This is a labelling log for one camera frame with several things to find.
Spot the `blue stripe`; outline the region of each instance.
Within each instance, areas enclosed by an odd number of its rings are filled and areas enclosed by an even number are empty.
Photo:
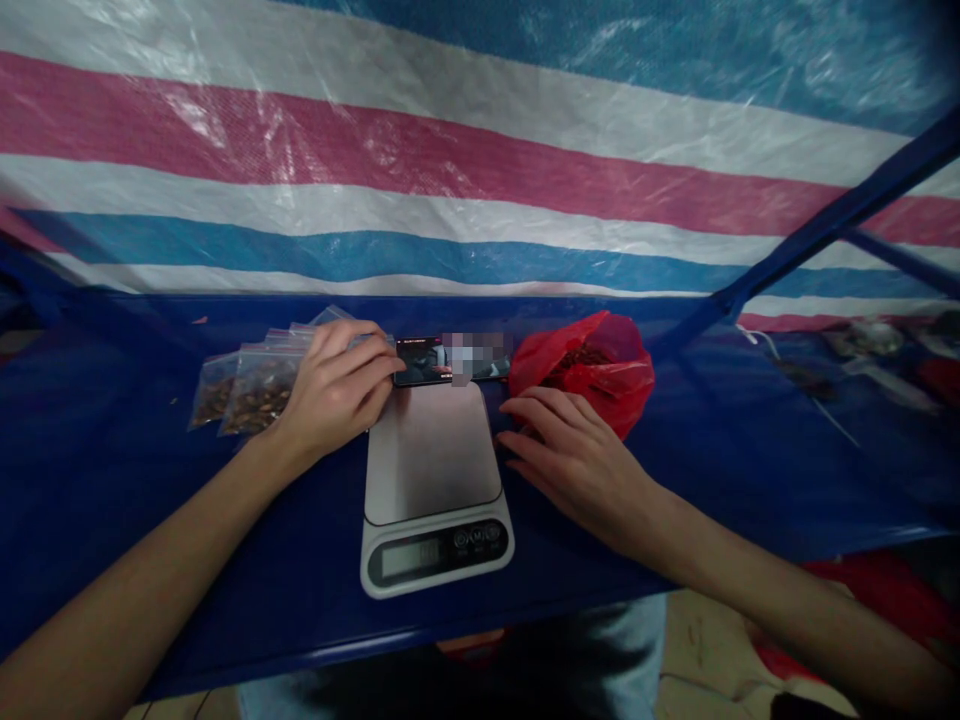
[[[747,270],[744,266],[565,250],[519,241],[457,243],[381,231],[291,237],[149,215],[17,213],[51,241],[88,263],[204,265],[290,272],[334,282],[409,274],[468,285],[539,281],[671,292],[713,292]],[[776,285],[775,294],[938,297],[926,285],[897,271],[845,269],[797,270]]]
[[[910,136],[960,102],[952,0],[280,1],[509,60]]]

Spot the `pink stripe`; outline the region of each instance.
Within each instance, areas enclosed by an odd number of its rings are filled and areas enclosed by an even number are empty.
[[[819,332],[844,328],[855,320],[863,320],[863,316],[844,317],[840,315],[754,315],[744,313],[737,320],[747,330],[762,332]],[[927,324],[930,318],[915,315],[871,315],[870,320],[885,320],[898,327],[917,326]]]
[[[843,192],[561,150],[457,123],[276,93],[92,73],[0,53],[0,152],[240,184],[502,200],[697,232],[781,236]],[[960,246],[960,201],[909,198],[887,239]]]

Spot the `white stripe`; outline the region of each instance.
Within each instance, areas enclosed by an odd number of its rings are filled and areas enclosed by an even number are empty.
[[[629,292],[581,283],[525,282],[468,285],[424,275],[381,275],[351,282],[330,282],[287,272],[225,270],[203,265],[87,265],[73,255],[49,253],[81,284],[103,284],[133,292],[168,293],[320,293],[325,295],[467,295],[706,297],[693,292]]]
[[[131,165],[22,155],[0,155],[0,176],[10,188],[0,200],[10,207],[175,217],[290,236],[379,230],[463,243],[528,242],[740,266],[758,262],[781,240],[600,220],[506,202],[402,195],[357,186],[234,185]],[[958,248],[910,249],[960,270]],[[888,266],[847,243],[836,243],[804,267]]]
[[[121,5],[7,3],[0,49],[99,72],[399,110],[593,155],[839,186],[861,182],[907,140],[503,60],[292,5]],[[960,164],[915,192],[960,198]]]
[[[778,315],[833,315],[837,317],[871,317],[903,315],[933,317],[945,310],[960,309],[956,300],[911,300],[909,298],[825,298],[804,295],[785,298],[760,295],[748,302],[744,313],[777,317]]]
[[[250,272],[204,266],[171,265],[87,265],[72,255],[50,253],[48,257],[69,271],[79,282],[115,285],[134,292],[169,293],[319,293],[327,295],[460,295],[497,296],[594,296],[623,298],[706,297],[706,293],[628,292],[578,283],[512,283],[507,285],[465,285],[421,275],[385,275],[353,282],[328,282],[284,272]],[[911,300],[900,298],[785,298],[762,295],[744,307],[744,313],[778,315],[831,315],[870,317],[874,315],[935,316],[960,308],[953,300]]]

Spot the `forearm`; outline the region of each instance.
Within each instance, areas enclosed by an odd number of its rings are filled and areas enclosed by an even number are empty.
[[[699,511],[687,516],[686,585],[751,619],[854,699],[924,716],[955,699],[951,671],[878,615]]]
[[[270,442],[251,441],[0,666],[0,716],[123,716],[237,545],[299,474],[283,469]]]

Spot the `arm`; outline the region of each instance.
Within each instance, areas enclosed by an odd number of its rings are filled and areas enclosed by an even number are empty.
[[[0,665],[0,717],[122,717],[273,499],[373,425],[403,369],[373,323],[318,328],[283,416]]]
[[[582,397],[531,388],[502,410],[511,465],[614,550],[753,620],[855,699],[912,715],[952,707],[956,678],[855,600],[723,528],[654,482]]]

